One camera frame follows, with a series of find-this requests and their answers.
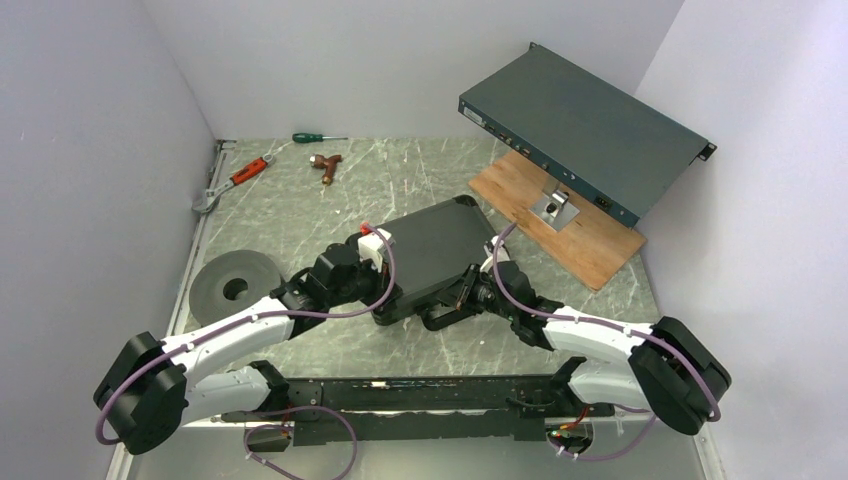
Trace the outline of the black poker set case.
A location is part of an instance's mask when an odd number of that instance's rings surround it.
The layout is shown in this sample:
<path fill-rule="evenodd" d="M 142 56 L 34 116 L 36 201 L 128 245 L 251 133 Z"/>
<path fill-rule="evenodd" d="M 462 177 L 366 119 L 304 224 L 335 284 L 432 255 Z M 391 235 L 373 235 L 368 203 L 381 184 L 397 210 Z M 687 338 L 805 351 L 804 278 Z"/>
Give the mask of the black poker set case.
<path fill-rule="evenodd" d="M 437 293 L 471 264 L 487 258 L 494 228 L 470 195 L 459 195 L 378 226 L 389 235 L 395 259 L 395 291 L 372 312 L 380 326 L 435 307 Z"/>

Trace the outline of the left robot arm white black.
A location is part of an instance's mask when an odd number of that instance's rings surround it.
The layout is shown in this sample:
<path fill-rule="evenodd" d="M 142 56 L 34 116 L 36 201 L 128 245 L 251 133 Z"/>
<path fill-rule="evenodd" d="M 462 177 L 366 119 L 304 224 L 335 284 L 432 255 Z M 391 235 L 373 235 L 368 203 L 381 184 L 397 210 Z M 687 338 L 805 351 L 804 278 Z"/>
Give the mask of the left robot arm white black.
<path fill-rule="evenodd" d="M 393 240 L 379 230 L 356 247 L 331 246 L 305 280 L 285 283 L 211 325 L 162 339 L 150 332 L 131 337 L 93 394 L 97 442 L 139 455 L 215 414 L 246 410 L 264 420 L 279 417 L 288 394 L 275 367 L 256 362 L 228 373 L 222 367 L 343 319 L 337 306 L 361 302 L 362 313 L 377 310 L 398 289 L 397 268 Z"/>

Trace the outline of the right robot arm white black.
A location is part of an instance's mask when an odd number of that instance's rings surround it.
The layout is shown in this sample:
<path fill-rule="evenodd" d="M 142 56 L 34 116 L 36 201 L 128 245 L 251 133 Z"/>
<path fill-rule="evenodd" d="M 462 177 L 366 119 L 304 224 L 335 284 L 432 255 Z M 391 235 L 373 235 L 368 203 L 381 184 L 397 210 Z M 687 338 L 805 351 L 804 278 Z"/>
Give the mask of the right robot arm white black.
<path fill-rule="evenodd" d="M 593 317 L 536 294 L 513 261 L 470 265 L 452 288 L 450 306 L 509 321 L 523 343 L 570 358 L 551 379 L 557 411 L 590 404 L 646 410 L 673 430 L 694 435 L 720 418 L 732 384 L 724 365 L 680 320 L 648 323 Z"/>

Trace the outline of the copper pipe fitting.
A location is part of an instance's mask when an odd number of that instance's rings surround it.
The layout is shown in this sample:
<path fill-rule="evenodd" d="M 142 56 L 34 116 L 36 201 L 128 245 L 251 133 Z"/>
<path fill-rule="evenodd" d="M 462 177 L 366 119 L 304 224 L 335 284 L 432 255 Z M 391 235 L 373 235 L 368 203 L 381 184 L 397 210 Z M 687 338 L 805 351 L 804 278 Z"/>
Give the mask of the copper pipe fitting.
<path fill-rule="evenodd" d="M 321 182 L 325 186 L 329 186 L 333 183 L 338 164 L 342 161 L 343 157 L 341 155 L 332 155 L 327 157 L 320 154 L 314 154 L 310 157 L 311 167 L 323 171 Z"/>

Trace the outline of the wooden board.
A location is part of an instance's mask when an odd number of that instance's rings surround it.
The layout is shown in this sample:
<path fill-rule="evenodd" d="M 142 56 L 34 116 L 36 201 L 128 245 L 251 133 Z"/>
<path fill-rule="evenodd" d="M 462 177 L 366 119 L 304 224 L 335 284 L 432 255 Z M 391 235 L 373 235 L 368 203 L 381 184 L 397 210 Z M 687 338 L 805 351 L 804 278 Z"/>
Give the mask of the wooden board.
<path fill-rule="evenodd" d="M 515 152 L 485 168 L 469 186 L 593 291 L 603 288 L 646 243 L 641 233 L 623 226 Z M 558 190 L 568 192 L 580 210 L 560 232 L 530 211 L 540 198 Z"/>

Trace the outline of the grey perforated metal disc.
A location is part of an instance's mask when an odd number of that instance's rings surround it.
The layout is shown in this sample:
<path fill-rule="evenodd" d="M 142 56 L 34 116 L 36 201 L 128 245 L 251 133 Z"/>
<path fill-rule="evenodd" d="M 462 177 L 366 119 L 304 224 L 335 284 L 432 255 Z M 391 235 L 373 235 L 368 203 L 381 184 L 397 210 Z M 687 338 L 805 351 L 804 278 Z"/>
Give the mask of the grey perforated metal disc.
<path fill-rule="evenodd" d="M 206 327 L 251 307 L 281 284 L 281 272 L 269 256 L 254 250 L 227 252 L 194 277 L 190 312 Z"/>

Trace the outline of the grey rack server unit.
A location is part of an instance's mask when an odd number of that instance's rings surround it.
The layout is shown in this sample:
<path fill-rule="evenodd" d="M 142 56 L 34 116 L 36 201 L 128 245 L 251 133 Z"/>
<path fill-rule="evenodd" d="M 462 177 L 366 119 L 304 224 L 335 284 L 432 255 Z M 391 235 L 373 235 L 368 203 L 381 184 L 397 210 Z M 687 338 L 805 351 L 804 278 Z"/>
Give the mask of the grey rack server unit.
<path fill-rule="evenodd" d="M 717 149 L 536 43 L 460 94 L 458 110 L 627 228 Z"/>

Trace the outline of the metal bracket block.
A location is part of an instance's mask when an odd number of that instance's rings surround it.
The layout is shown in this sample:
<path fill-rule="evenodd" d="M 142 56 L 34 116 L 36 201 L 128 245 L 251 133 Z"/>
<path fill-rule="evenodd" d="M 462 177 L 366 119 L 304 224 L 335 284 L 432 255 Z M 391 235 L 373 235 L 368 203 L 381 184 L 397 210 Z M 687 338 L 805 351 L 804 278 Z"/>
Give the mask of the metal bracket block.
<path fill-rule="evenodd" d="M 556 232 L 562 231 L 580 213 L 571 202 L 570 194 L 561 190 L 544 195 L 530 211 Z"/>

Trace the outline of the green handled screwdriver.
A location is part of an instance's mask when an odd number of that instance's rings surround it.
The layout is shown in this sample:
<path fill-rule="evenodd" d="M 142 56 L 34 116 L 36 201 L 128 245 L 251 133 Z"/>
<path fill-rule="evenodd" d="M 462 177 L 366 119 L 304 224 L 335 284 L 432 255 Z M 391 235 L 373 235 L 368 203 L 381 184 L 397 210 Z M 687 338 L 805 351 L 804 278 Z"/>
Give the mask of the green handled screwdriver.
<path fill-rule="evenodd" d="M 329 136 L 320 133 L 297 132 L 291 136 L 291 140 L 298 144 L 312 144 L 325 141 L 347 140 L 347 137 Z"/>

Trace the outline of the red handled adjustable wrench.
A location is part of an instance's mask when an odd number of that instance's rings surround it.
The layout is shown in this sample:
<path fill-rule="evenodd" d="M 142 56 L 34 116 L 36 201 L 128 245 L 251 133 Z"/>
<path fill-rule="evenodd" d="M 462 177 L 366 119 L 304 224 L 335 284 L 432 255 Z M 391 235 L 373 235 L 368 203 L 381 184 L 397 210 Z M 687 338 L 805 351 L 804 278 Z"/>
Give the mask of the red handled adjustable wrench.
<path fill-rule="evenodd" d="M 244 165 L 239 171 L 231 175 L 224 183 L 205 189 L 200 198 L 192 204 L 192 210 L 200 214 L 211 212 L 219 203 L 220 198 L 229 190 L 239 186 L 248 180 L 258 176 L 267 170 L 275 162 L 272 154 L 266 154 L 254 159 Z"/>

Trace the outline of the aluminium rail left edge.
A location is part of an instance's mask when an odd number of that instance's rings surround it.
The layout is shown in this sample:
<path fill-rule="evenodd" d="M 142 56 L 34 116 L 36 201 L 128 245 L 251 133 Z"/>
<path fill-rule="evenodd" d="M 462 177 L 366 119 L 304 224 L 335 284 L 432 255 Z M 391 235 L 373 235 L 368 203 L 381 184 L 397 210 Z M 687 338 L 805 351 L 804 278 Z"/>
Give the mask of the aluminium rail left edge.
<path fill-rule="evenodd" d="M 209 187 L 217 188 L 223 185 L 229 178 L 229 165 L 231 163 L 232 152 L 236 145 L 236 140 L 220 139 L 216 141 L 216 158 L 208 173 Z M 185 328 L 189 316 L 189 290 L 194 277 L 202 267 L 202 259 L 207 249 L 209 238 L 209 220 L 207 219 L 207 214 L 196 212 L 195 218 L 197 223 L 189 250 L 187 264 L 177 291 L 176 301 L 170 316 L 169 324 L 165 330 L 165 334 L 167 336 L 179 334 Z"/>

